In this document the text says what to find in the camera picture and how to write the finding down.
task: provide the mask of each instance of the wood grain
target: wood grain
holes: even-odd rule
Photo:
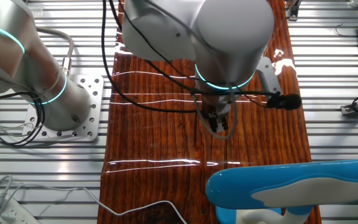
[[[269,0],[269,3],[275,15],[275,32],[266,56],[272,62],[285,58],[293,61],[283,3],[278,0]],[[117,49],[112,74],[124,93],[139,103],[148,103],[147,106],[194,109],[185,90],[163,76],[153,74],[155,70],[129,54],[122,44]],[[274,57],[276,49],[282,50],[282,56]],[[155,64],[185,85],[195,85],[194,80],[180,78],[166,63]],[[176,60],[173,64],[186,75],[194,74],[193,62]],[[278,79],[284,93],[299,93],[292,68],[283,67]],[[248,90],[261,90],[257,78],[250,82]],[[262,97],[254,99],[265,101]],[[229,140],[221,141],[211,137],[195,114],[143,110],[113,93],[101,177],[102,203],[121,213],[169,200],[188,223],[218,223],[214,206],[205,195],[206,181],[212,174],[232,167],[311,161],[303,109],[268,110],[246,98],[239,98],[237,109],[237,131]],[[107,223],[181,221],[173,208],[164,203],[123,217],[115,217],[100,208],[98,224]],[[312,212],[308,223],[321,223],[318,209]]]

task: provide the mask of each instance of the slotted metal surface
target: slotted metal surface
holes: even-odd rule
[[[73,74],[105,78],[99,139],[92,144],[54,144],[25,149],[0,145],[0,177],[14,174],[18,182],[88,187],[98,196],[111,94],[101,60],[102,3],[99,0],[37,0],[31,1],[29,6],[38,26],[58,29],[73,37],[76,44]],[[338,31],[346,37],[334,33],[335,27],[342,23]],[[357,25],[358,9],[350,7],[345,0],[304,0],[298,21],[289,22],[314,161],[358,159],[358,119],[343,118],[339,110],[341,105],[349,104],[358,96]],[[112,14],[108,13],[106,53],[110,68],[114,61],[116,28]],[[61,62],[68,43],[58,37],[40,36]],[[0,100],[0,120],[9,125],[22,124],[27,107],[20,98]],[[65,192],[38,188],[29,188],[25,193],[20,190],[16,195],[43,224],[96,223],[98,206],[89,196],[72,192],[64,202],[55,205],[65,197]],[[358,204],[323,205],[320,210],[324,224],[358,223]]]

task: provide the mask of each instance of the blue plastic piece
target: blue plastic piece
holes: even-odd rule
[[[237,210],[216,206],[215,211],[220,224],[236,224]]]
[[[358,182],[358,160],[226,169],[209,178],[206,195],[211,203],[222,208],[269,208],[251,195],[300,180],[322,177]]]
[[[287,212],[294,215],[309,215],[313,208],[314,208],[313,205],[289,207],[287,208]]]

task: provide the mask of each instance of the power strip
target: power strip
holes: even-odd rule
[[[5,212],[11,212],[16,218],[12,223],[3,220],[0,215],[0,224],[40,224],[15,198],[12,198],[5,208]]]

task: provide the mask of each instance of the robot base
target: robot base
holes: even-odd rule
[[[71,79],[83,86],[91,97],[91,111],[88,117],[77,128],[70,131],[53,131],[42,127],[41,132],[33,142],[93,142],[97,140],[104,79],[102,76],[90,77],[89,75],[71,75]],[[29,106],[25,123],[34,123],[36,118],[36,110]],[[32,131],[32,128],[25,126],[23,134],[29,131]]]

